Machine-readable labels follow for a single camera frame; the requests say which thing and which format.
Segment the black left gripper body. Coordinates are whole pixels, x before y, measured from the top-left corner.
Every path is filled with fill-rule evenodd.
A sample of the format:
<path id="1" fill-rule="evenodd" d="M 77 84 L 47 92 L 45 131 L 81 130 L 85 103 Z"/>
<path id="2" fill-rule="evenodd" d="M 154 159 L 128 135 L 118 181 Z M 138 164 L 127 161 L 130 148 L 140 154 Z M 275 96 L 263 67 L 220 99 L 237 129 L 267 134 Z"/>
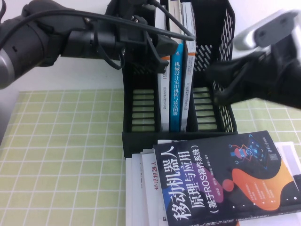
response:
<path id="1" fill-rule="evenodd" d="M 154 55 L 147 31 L 104 23 L 94 25 L 94 48 L 97 56 L 109 65 L 115 65 L 114 60 L 121 65 L 126 62 L 146 65 Z"/>

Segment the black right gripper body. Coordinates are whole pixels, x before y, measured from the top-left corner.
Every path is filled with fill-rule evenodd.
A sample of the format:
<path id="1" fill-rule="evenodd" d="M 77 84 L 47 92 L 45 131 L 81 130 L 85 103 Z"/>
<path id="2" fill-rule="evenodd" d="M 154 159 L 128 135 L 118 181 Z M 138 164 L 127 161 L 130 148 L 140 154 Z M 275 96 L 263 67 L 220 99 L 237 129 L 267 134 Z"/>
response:
<path id="1" fill-rule="evenodd" d="M 280 52 L 276 46 L 270 46 L 262 51 L 254 51 L 246 56 L 249 63 L 247 75 L 244 78 L 245 99 L 260 98 L 276 100 L 278 97 L 281 61 Z"/>

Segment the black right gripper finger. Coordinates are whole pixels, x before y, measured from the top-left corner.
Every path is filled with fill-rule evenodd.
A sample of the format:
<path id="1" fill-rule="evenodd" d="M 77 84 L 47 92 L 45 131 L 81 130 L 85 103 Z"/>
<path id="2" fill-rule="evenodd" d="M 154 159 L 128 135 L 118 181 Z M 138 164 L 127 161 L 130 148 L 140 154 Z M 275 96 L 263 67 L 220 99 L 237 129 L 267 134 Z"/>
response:
<path id="1" fill-rule="evenodd" d="M 250 63 L 244 59 L 214 62 L 205 70 L 207 81 L 239 81 Z"/>
<path id="2" fill-rule="evenodd" d="M 215 104 L 234 104 L 246 100 L 243 80 L 234 80 L 229 84 L 219 81 L 217 84 L 220 85 L 221 90 L 214 94 Z"/>

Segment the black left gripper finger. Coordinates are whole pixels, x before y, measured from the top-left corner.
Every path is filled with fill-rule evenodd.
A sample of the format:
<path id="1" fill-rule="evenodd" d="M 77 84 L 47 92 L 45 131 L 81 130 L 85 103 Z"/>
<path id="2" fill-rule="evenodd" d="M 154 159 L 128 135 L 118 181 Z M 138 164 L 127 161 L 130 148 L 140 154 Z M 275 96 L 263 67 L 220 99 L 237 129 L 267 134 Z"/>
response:
<path id="1" fill-rule="evenodd" d="M 167 45 L 159 43 L 155 46 L 153 42 L 149 40 L 147 49 L 147 68 L 154 73 L 164 73 L 168 62 L 163 58 L 169 55 Z"/>
<path id="2" fill-rule="evenodd" d="M 173 55 L 178 47 L 176 41 L 164 35 L 155 36 L 153 38 L 153 44 L 160 57 Z"/>

